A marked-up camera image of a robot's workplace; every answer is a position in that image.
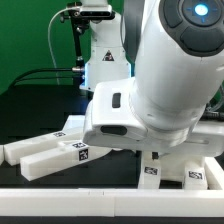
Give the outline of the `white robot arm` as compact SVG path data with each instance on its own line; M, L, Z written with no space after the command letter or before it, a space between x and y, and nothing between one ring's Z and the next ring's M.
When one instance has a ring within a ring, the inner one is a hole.
M104 146L215 157L224 126L201 122L224 82L224 0L146 0L143 20L126 35L130 73L105 55L88 66L93 94L83 140Z

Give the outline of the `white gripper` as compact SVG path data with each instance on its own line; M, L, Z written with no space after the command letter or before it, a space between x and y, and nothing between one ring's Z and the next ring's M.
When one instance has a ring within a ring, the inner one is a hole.
M224 126L199 122L190 134L157 132L145 127L84 125L83 141L91 146L216 157L224 152Z

